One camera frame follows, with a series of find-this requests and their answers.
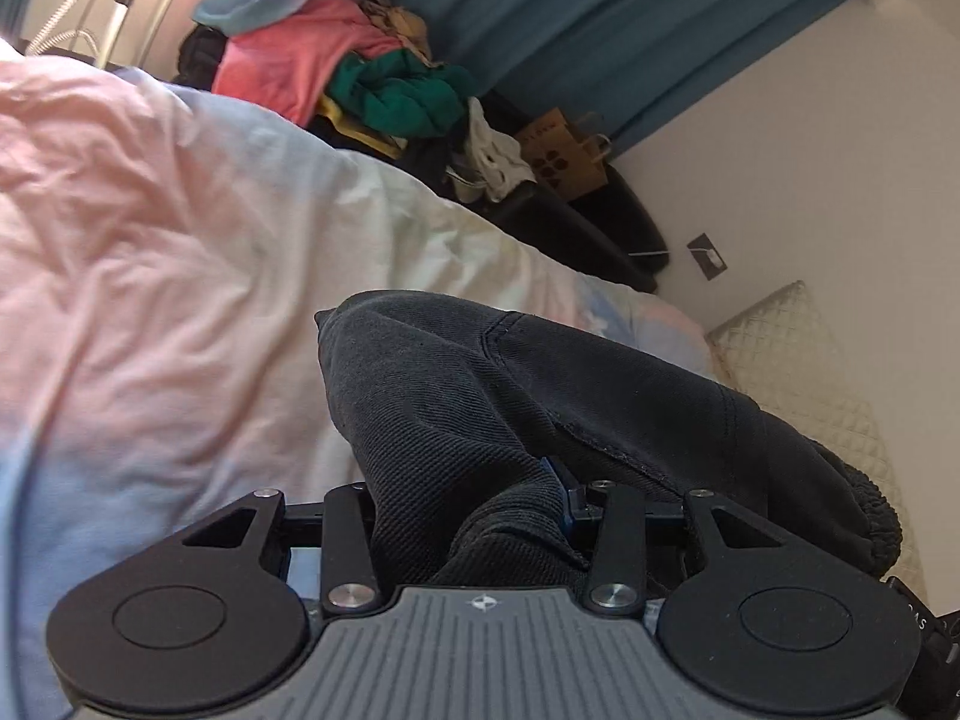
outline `white cloth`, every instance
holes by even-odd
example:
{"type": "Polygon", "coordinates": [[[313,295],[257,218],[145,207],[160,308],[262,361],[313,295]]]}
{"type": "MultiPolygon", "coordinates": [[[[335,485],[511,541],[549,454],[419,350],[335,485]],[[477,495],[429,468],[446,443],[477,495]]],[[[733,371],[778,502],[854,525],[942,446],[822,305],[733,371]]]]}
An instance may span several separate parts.
{"type": "Polygon", "coordinates": [[[536,175],[520,156],[520,144],[487,124],[480,100],[470,98],[469,109],[467,157],[487,182],[490,199],[499,202],[521,182],[536,181],[536,175]]]}

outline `wall outlet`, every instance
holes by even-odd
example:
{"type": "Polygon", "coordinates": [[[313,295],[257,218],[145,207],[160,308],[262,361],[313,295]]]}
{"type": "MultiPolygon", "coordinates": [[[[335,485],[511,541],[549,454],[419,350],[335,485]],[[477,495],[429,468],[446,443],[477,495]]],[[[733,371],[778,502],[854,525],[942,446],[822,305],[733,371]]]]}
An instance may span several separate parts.
{"type": "Polygon", "coordinates": [[[707,237],[707,233],[698,235],[686,247],[697,261],[700,270],[704,271],[707,281],[716,279],[727,269],[727,263],[723,261],[720,252],[714,247],[713,242],[707,237]]]}

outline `quilted mat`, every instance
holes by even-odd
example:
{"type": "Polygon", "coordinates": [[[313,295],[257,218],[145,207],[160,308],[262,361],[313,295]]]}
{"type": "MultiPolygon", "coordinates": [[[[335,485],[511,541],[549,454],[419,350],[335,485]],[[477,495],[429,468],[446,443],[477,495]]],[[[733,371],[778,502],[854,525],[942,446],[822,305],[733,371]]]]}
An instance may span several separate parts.
{"type": "Polygon", "coordinates": [[[926,598],[910,517],[870,404],[854,391],[839,346],[802,281],[761,300],[707,339],[720,378],[760,408],[870,476],[899,514],[901,557],[890,573],[926,598]]]}

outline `pink shirt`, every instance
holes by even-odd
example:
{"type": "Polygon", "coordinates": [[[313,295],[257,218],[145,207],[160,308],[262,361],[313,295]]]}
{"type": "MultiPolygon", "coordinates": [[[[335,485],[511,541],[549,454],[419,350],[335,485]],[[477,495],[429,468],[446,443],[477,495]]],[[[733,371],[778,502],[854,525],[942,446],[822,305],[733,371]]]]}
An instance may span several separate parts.
{"type": "Polygon", "coordinates": [[[402,47],[355,2],[309,0],[286,19],[230,38],[213,93],[248,100],[306,127],[347,52],[375,59],[402,47]]]}

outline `black sweatpants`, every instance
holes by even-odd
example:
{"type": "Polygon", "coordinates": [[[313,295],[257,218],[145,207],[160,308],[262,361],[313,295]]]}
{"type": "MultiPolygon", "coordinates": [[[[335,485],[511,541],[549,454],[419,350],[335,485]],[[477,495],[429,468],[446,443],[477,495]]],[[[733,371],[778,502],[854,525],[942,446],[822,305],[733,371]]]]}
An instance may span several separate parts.
{"type": "Polygon", "coordinates": [[[896,514],[859,471],[745,395],[619,343],[443,295],[363,293],[317,314],[330,413],[376,504],[385,586],[578,589],[562,490],[710,488],[882,575],[896,514]]]}

